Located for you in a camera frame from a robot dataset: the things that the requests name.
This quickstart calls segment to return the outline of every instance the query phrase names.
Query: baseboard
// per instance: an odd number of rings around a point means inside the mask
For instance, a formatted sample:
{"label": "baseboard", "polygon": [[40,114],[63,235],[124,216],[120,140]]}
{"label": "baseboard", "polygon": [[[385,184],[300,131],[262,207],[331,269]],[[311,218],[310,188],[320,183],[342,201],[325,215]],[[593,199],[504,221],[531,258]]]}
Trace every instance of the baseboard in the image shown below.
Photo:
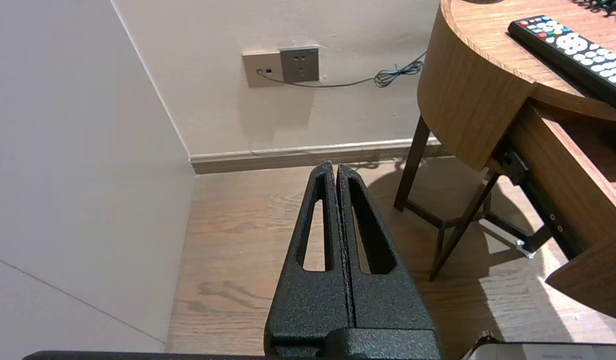
{"label": "baseboard", "polygon": [[[363,143],[345,143],[324,146],[301,146],[293,148],[276,148],[271,150],[239,151],[210,153],[191,157],[190,163],[198,174],[228,173],[232,171],[250,171],[277,169],[285,167],[317,166],[330,160],[339,164],[378,162],[382,160],[402,159],[408,156],[411,139],[370,141]],[[429,137],[424,157],[445,157],[450,155],[436,137]]]}

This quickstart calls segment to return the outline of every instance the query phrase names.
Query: black cable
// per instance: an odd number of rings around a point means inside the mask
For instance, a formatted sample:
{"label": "black cable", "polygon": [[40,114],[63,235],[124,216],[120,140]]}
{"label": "black cable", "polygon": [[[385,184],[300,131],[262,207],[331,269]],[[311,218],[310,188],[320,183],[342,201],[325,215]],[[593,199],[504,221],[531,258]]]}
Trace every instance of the black cable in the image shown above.
{"label": "black cable", "polygon": [[345,84],[334,84],[334,85],[306,85],[306,84],[299,84],[297,82],[288,82],[288,81],[284,81],[284,80],[278,80],[278,79],[273,79],[271,77],[268,77],[267,75],[265,75],[263,73],[263,71],[259,70],[257,71],[257,73],[259,75],[261,75],[262,77],[270,80],[271,82],[278,82],[281,84],[286,84],[286,85],[293,85],[295,87],[302,87],[302,88],[343,88],[343,87],[350,87],[353,85],[358,85],[358,84],[362,84],[363,82],[367,82],[370,80],[374,80],[374,84],[379,87],[379,88],[385,88],[388,87],[390,84],[392,84],[393,81],[395,81],[397,79],[397,77],[401,76],[401,75],[417,75],[421,69],[424,66],[424,62],[421,61],[420,59],[422,57],[424,57],[426,53],[424,52],[423,54],[419,55],[416,59],[414,59],[411,63],[407,64],[406,66],[402,67],[402,68],[397,68],[397,65],[395,64],[394,66],[394,70],[381,70],[377,73],[377,75],[375,75],[374,77],[369,77],[367,79],[363,79],[363,80],[359,80],[359,81],[355,81],[355,82],[347,82]]}

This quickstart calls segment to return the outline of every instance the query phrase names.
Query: white wall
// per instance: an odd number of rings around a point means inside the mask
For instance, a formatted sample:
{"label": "white wall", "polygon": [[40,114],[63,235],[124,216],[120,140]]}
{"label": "white wall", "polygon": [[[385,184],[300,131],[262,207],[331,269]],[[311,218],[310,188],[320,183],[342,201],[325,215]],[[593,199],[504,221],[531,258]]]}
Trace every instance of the white wall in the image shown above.
{"label": "white wall", "polygon": [[113,0],[189,155],[410,139],[417,77],[390,88],[249,89],[241,53],[319,45],[324,84],[427,47],[435,0]]}
{"label": "white wall", "polygon": [[0,0],[0,359],[162,349],[193,182],[110,2]]}

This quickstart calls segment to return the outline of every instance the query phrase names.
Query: wooden floor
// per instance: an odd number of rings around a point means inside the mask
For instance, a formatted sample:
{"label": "wooden floor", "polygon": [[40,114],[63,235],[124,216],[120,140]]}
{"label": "wooden floor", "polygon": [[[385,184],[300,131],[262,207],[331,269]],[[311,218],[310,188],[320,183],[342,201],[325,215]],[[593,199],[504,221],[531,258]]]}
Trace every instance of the wooden floor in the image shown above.
{"label": "wooden floor", "polygon": [[[447,359],[460,358],[483,330],[507,341],[616,343],[616,319],[543,283],[564,262],[552,240],[530,260],[504,236],[488,230],[487,223],[474,223],[438,279],[428,282],[436,228],[392,207],[400,166],[360,164],[358,172],[422,293]],[[168,351],[263,353],[267,311],[310,170],[197,177]],[[429,159],[417,174],[410,198],[440,217],[459,216],[481,178],[454,158]],[[497,214],[527,231],[541,226],[519,189],[506,178],[497,185],[493,190]],[[315,216],[306,258],[312,269],[323,262],[318,219]]]}

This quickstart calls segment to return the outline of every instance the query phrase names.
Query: wall outlet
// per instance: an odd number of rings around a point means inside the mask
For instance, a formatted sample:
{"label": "wall outlet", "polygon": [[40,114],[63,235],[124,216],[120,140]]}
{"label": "wall outlet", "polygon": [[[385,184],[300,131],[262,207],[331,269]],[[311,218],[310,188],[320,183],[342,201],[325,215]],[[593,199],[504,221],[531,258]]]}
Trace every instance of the wall outlet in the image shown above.
{"label": "wall outlet", "polygon": [[285,82],[316,82],[319,80],[319,48],[282,48],[281,65]]}
{"label": "wall outlet", "polygon": [[281,57],[279,53],[243,54],[241,59],[243,60],[243,68],[246,71],[248,87],[267,88],[283,86],[280,82],[270,81],[257,73],[257,71],[261,71],[270,78],[283,80]]}

